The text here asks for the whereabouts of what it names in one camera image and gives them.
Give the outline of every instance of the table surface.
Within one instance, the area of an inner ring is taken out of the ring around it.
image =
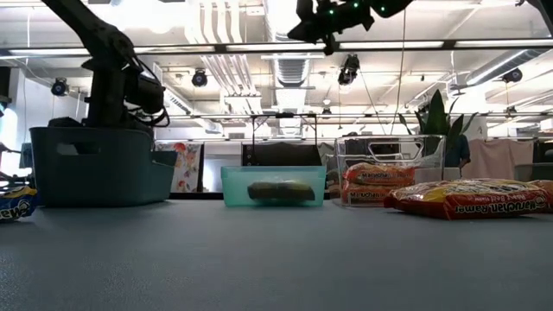
[[[0,225],[0,310],[551,310],[553,215],[171,201]]]

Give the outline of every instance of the clear acrylic bin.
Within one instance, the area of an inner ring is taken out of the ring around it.
[[[227,206],[322,206],[326,168],[223,167]]]
[[[348,207],[381,207],[391,190],[441,181],[445,136],[346,136],[336,139],[340,198]]]

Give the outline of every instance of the curtain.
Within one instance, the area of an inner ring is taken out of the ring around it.
[[[462,177],[514,180],[515,166],[532,164],[534,142],[516,142],[494,139],[486,142],[474,139],[468,142],[471,162],[462,171]]]
[[[200,162],[203,143],[157,143],[158,151],[176,151],[177,158],[173,181],[171,182],[171,193],[192,193],[200,192],[198,189],[201,178]]]

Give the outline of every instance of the instant noodle package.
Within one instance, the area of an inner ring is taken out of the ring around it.
[[[382,206],[391,190],[414,183],[415,169],[394,165],[358,163],[343,175],[342,204]]]
[[[550,210],[551,193],[522,181],[458,180],[392,190],[385,207],[439,219],[492,219]]]

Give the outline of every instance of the green translucent container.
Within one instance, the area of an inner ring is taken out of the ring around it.
[[[327,168],[223,167],[227,206],[322,206]]]

